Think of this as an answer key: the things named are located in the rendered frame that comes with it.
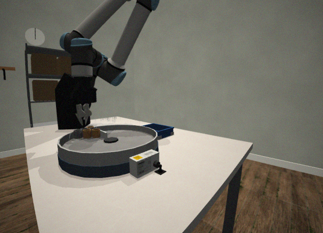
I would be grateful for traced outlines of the blue open crate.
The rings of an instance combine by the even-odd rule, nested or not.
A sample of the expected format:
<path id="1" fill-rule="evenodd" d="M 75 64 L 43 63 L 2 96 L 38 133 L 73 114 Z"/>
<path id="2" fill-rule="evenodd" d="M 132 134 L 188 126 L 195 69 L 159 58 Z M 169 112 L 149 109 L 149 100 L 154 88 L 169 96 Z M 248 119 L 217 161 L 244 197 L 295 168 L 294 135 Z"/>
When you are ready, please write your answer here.
<path id="1" fill-rule="evenodd" d="M 174 127 L 171 127 L 171 126 L 160 125 L 155 123 L 147 124 L 143 126 L 154 129 L 157 132 L 157 140 L 174 135 L 174 132 L 173 132 Z"/>

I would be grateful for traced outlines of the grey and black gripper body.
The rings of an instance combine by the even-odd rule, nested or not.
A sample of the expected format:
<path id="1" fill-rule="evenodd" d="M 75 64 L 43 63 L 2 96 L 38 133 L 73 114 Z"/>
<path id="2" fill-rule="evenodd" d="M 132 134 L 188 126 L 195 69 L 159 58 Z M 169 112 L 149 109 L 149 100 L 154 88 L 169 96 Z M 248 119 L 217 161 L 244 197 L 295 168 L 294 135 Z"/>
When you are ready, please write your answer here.
<path id="1" fill-rule="evenodd" d="M 74 80 L 78 80 L 79 88 L 74 91 L 73 98 L 76 102 L 83 103 L 96 103 L 96 91 L 91 90 L 91 80 L 92 77 L 76 76 Z M 85 81 L 86 80 L 86 81 Z M 85 88 L 86 85 L 86 88 Z M 92 92 L 83 92 L 83 91 L 92 91 Z M 83 95 L 82 95 L 83 93 Z M 80 101 L 79 101 L 80 95 Z"/>

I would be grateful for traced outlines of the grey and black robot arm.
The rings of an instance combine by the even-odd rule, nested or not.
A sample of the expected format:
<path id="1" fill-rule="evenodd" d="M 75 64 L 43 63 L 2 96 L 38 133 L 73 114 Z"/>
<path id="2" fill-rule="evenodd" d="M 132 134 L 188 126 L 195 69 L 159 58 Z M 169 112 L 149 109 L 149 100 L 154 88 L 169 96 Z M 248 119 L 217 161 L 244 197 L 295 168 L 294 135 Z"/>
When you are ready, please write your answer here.
<path id="1" fill-rule="evenodd" d="M 103 1 L 76 29 L 60 38 L 61 48 L 71 53 L 71 76 L 92 77 L 91 88 L 97 76 L 113 86 L 123 81 L 127 74 L 127 58 L 149 14 L 159 4 L 159 0 L 137 0 L 115 51 L 108 59 L 92 47 L 90 38 L 126 1 L 131 0 Z"/>

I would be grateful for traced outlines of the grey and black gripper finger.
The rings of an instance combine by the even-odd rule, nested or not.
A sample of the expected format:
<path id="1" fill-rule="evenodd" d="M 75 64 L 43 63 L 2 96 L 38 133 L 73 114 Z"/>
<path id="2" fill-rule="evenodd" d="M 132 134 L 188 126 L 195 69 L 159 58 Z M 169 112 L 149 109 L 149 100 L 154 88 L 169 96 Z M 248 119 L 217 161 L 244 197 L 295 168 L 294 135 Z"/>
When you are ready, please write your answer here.
<path id="1" fill-rule="evenodd" d="M 82 117 L 85 116 L 85 112 L 82 110 L 82 105 L 78 104 L 78 102 L 76 102 L 74 98 L 71 98 L 71 99 L 72 99 L 71 105 L 72 105 L 73 111 L 76 114 L 81 125 L 83 125 Z"/>
<path id="2" fill-rule="evenodd" d="M 91 106 L 91 103 L 85 103 L 83 105 L 83 110 L 85 112 L 85 117 L 83 118 L 84 125 L 86 125 L 86 123 L 87 123 L 88 116 L 92 115 L 92 112 L 89 110 L 90 106 Z"/>

